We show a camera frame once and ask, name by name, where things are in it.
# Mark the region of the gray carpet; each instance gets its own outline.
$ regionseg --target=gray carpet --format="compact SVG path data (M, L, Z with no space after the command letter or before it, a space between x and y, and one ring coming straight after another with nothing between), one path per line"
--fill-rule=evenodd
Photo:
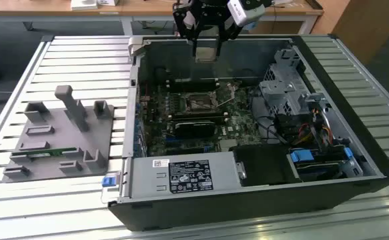
M164 22L152 24L160 34L172 34L172 24L163 29ZM143 29L134 23L138 35L152 35L155 31ZM35 30L27 31L20 22L0 22L0 91L12 91L26 70L31 57L36 51L43 35L90 36L123 35L119 22L36 22ZM368 66L373 75L389 90L389 41L373 62ZM0 112L10 98L10 94L0 93Z

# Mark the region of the blue tab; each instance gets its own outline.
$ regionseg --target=blue tab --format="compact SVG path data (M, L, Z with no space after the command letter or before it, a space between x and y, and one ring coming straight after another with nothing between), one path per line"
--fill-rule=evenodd
M298 155L296 155L295 152L291 153L291 158L292 158L292 161L294 161L295 163L298 163L298 162L300 161L300 159L299 159L299 157L298 157Z
M118 184L118 179L115 176L107 176L103 179L103 187L114 187Z
M311 150L295 150L291 154L292 161L296 162L306 162L306 161L314 161L315 157Z
M355 156L352 149L350 147L344 148L344 152L350 159Z

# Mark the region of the warning symbol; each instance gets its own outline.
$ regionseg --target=warning symbol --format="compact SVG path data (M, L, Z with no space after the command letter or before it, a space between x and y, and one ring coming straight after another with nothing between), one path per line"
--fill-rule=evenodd
M174 182L174 183L179 183L179 182L180 182L180 181L179 181L179 176L172 176L171 182Z

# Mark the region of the aluminum extrusion table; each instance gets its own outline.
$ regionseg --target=aluminum extrusion table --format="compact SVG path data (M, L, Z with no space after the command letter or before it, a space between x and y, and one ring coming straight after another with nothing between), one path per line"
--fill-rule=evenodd
M128 36L56 36L40 43L0 115L0 239L388 239L389 187L331 210L131 232L107 209L106 202L119 192L103 192L102 176L2 183L27 121L27 102L43 100L48 108L63 107L54 95L58 85L72 85L84 106L95 100L115 105L110 172L122 169L128 40ZM340 40L328 36L304 40L389 156L388 92Z

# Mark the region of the white label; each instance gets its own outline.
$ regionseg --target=white label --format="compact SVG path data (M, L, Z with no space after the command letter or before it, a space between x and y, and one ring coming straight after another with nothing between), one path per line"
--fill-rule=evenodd
M170 160L168 159L156 159L154 160L154 168L168 167Z
M102 11L100 14L107 14L107 15L118 15L118 11Z
M38 153L38 154L30 155L31 158L44 158L44 157L50 157L50 156L51 156L50 153Z

